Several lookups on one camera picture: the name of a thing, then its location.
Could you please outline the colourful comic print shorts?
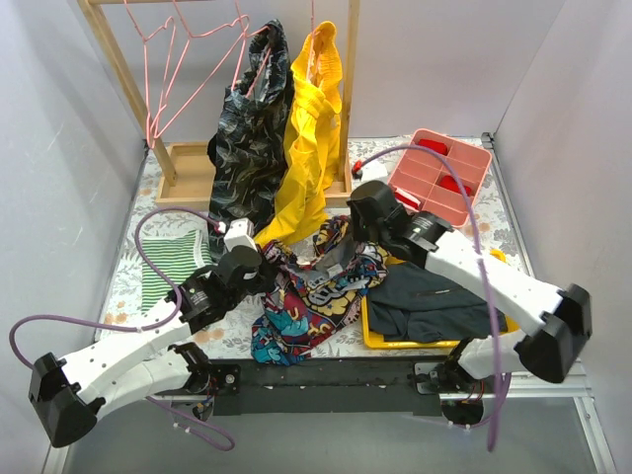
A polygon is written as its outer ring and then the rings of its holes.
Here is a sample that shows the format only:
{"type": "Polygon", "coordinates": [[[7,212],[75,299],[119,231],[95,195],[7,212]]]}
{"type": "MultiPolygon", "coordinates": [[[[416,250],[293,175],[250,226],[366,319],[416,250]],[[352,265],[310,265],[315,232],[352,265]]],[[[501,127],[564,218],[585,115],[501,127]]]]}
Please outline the colourful comic print shorts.
{"type": "Polygon", "coordinates": [[[263,315],[252,325],[251,356],[258,363],[291,366],[350,326],[362,299],[388,275],[389,253],[353,238],[352,220],[327,219],[312,236],[314,256],[303,259],[272,241],[263,249],[276,276],[262,296],[263,315]]]}

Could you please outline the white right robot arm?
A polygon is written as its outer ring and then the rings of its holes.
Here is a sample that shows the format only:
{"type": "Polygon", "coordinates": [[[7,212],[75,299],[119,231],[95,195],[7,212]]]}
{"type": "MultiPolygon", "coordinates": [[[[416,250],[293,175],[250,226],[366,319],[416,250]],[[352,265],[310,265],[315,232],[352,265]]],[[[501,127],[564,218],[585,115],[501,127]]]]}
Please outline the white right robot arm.
{"type": "Polygon", "coordinates": [[[353,235],[393,257],[445,277],[510,316],[517,330],[460,343],[446,362],[448,384],[469,392],[482,379],[527,370],[549,382],[565,380],[593,334],[589,292],[562,289],[482,255],[462,233],[428,211],[409,212],[384,183],[362,184],[348,200],[353,235]]]}

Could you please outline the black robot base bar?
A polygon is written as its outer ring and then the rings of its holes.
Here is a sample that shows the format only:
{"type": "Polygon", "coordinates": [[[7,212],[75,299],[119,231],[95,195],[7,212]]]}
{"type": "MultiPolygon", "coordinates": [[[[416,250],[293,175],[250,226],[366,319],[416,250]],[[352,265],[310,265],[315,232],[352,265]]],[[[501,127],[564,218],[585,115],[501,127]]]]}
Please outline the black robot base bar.
{"type": "Polygon", "coordinates": [[[292,366],[216,360],[212,414],[439,416],[441,397],[458,400],[474,386],[447,374],[444,362],[441,355],[311,358],[292,366]]]}

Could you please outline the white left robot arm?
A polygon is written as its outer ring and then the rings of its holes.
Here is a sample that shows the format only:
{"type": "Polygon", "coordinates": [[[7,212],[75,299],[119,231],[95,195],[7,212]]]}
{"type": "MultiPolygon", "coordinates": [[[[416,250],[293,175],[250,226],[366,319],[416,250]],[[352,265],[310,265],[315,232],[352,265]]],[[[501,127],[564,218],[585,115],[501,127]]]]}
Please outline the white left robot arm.
{"type": "Polygon", "coordinates": [[[147,396],[216,391],[224,376],[188,338],[222,320],[245,297],[272,290],[275,278],[261,252],[237,246],[152,307],[150,315],[168,316],[169,323],[109,336],[62,358],[52,353],[38,358],[29,400],[51,445],[74,443],[104,416],[147,396]]]}

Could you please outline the yellow shorts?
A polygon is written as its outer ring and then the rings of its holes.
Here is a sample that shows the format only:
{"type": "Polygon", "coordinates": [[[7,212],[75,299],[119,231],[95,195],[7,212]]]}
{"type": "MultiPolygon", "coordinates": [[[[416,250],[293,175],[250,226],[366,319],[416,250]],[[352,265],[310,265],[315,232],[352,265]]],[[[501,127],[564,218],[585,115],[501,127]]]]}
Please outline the yellow shorts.
{"type": "Polygon", "coordinates": [[[317,85],[306,79],[310,34],[291,64],[294,98],[283,142],[288,168],[275,216],[255,238],[262,247],[271,241],[291,245],[318,230],[326,219],[325,190],[339,170],[343,68],[337,28],[325,21],[316,32],[317,85]]]}

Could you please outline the dark leaf print shorts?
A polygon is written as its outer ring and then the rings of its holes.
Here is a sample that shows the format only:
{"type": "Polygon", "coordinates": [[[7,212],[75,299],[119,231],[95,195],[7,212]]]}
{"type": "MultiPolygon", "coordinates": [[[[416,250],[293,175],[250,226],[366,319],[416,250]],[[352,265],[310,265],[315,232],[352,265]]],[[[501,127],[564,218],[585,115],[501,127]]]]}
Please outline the dark leaf print shorts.
{"type": "Polygon", "coordinates": [[[215,167],[208,216],[226,223],[248,218],[258,234],[275,216],[287,170],[283,140],[294,82],[280,21],[254,35],[248,59],[249,69],[225,90],[217,133],[207,145],[215,167]]]}

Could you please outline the pink hanger with yellow shorts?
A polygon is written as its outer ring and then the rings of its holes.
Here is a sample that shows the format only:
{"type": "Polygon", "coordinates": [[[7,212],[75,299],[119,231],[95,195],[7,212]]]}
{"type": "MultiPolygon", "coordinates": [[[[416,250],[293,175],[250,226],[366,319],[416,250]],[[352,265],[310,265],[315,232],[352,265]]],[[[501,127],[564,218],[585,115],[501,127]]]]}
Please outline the pink hanger with yellow shorts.
{"type": "Polygon", "coordinates": [[[307,60],[306,79],[313,86],[317,85],[317,66],[316,66],[316,36],[317,24],[315,21],[315,0],[310,0],[310,44],[307,60]]]}

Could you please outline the red white cloth lower compartment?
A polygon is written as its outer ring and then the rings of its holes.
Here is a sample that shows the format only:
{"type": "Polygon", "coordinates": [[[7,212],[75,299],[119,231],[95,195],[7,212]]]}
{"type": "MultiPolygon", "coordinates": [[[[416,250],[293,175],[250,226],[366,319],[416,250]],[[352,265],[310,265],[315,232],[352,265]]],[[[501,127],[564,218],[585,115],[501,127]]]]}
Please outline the red white cloth lower compartment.
{"type": "Polygon", "coordinates": [[[423,206],[419,199],[403,190],[396,190],[394,196],[406,208],[412,209],[413,211],[418,211],[423,206]]]}

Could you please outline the pink divided organiser box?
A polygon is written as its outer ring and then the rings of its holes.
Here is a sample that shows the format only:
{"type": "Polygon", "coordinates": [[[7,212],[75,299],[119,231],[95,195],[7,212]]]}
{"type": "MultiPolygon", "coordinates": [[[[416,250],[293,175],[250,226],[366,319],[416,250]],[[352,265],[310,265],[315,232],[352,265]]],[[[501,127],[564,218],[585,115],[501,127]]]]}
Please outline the pink divided organiser box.
{"type": "Polygon", "coordinates": [[[455,228],[465,226],[469,222],[468,209],[449,171],[457,173],[474,203],[491,165],[491,153],[425,128],[415,132],[411,143],[441,154],[448,165],[443,166],[426,152],[407,150],[391,173],[388,185],[404,199],[407,210],[428,211],[455,228]]]}

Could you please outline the green striped shirt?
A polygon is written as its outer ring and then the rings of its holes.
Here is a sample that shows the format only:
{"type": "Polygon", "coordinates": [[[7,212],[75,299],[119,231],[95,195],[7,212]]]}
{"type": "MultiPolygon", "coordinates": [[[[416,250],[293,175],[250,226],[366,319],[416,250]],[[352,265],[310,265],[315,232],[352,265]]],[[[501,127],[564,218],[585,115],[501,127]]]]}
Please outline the green striped shirt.
{"type": "MultiPolygon", "coordinates": [[[[149,260],[173,283],[180,284],[195,270],[211,265],[212,259],[201,230],[182,236],[149,238],[141,242],[149,260]]],[[[142,264],[141,313],[147,313],[169,291],[171,286],[146,263],[142,264]]]]}

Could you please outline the red cloth middle compartment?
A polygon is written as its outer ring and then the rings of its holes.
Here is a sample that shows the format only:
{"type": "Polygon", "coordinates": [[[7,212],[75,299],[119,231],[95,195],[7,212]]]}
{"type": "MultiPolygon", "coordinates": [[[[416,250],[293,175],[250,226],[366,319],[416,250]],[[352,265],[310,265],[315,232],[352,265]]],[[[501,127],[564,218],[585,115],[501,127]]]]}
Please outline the red cloth middle compartment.
{"type": "MultiPolygon", "coordinates": [[[[454,193],[460,193],[460,188],[458,186],[458,183],[456,182],[456,180],[451,176],[451,175],[445,175],[443,176],[439,182],[438,185],[441,188],[444,188],[446,190],[449,190],[451,192],[454,193]]],[[[472,196],[472,190],[470,187],[468,187],[467,185],[463,185],[463,190],[465,191],[465,193],[471,197],[472,196]]]]}

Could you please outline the red cloth upper compartment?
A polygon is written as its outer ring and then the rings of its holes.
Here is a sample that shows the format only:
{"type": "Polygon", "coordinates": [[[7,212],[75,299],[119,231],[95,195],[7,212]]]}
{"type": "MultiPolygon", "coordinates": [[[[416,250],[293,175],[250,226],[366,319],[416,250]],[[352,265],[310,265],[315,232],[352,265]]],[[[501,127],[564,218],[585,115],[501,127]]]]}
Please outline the red cloth upper compartment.
{"type": "Polygon", "coordinates": [[[446,156],[448,154],[449,147],[447,144],[435,141],[431,139],[420,139],[417,144],[433,150],[434,152],[446,156]]]}

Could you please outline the wooden clothes rack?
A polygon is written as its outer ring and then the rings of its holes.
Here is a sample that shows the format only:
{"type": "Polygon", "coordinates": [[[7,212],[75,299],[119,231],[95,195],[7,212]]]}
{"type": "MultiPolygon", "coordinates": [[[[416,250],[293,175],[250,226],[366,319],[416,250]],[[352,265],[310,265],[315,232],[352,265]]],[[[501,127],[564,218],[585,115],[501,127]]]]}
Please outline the wooden clothes rack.
{"type": "MultiPolygon", "coordinates": [[[[78,6],[113,69],[138,125],[143,132],[147,133],[151,114],[103,11],[106,4],[105,1],[80,1],[78,6]]],[[[343,77],[339,171],[331,186],[325,190],[326,203],[331,207],[344,206],[352,192],[348,138],[356,68],[359,12],[360,3],[350,1],[343,77]]],[[[183,205],[196,210],[207,209],[215,170],[206,157],[206,145],[202,142],[165,145],[160,137],[148,138],[147,143],[154,150],[162,172],[155,203],[160,207],[183,205]]]]}

